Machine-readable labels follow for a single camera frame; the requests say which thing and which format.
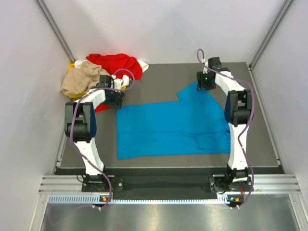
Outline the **blue t shirt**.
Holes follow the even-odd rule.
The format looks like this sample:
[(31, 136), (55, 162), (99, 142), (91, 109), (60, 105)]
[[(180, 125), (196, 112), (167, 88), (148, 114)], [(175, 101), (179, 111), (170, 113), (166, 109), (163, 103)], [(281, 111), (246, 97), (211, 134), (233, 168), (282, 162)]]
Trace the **blue t shirt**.
[(230, 129), (217, 100), (207, 91), (197, 91), (195, 82), (177, 97), (117, 110), (118, 159), (230, 152)]

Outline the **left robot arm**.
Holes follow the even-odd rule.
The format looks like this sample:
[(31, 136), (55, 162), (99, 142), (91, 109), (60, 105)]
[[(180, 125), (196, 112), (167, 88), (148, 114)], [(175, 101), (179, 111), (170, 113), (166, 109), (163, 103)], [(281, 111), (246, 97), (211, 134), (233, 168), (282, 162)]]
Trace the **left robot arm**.
[(72, 147), (84, 161), (86, 173), (82, 174), (84, 192), (106, 192), (109, 179), (104, 172), (104, 163), (100, 159), (95, 143), (97, 123), (95, 109), (100, 104), (121, 108), (125, 96), (124, 90), (129, 85), (130, 77), (124, 75), (101, 75), (96, 86), (79, 100), (65, 104), (64, 133), (70, 139)]

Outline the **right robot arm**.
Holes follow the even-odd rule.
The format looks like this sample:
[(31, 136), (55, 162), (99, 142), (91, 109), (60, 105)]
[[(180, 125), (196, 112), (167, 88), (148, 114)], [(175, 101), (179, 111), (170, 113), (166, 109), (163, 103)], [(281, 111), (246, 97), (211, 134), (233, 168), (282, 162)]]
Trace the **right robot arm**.
[(234, 78), (229, 69), (223, 68), (218, 57), (198, 58), (203, 70), (197, 72), (197, 90), (213, 90), (219, 86), (226, 95), (224, 117), (230, 131), (230, 157), (225, 177), (213, 183), (213, 189), (222, 187), (223, 191), (237, 190), (250, 184), (246, 158), (247, 132), (252, 122), (255, 98), (252, 90), (244, 88), (243, 80)]

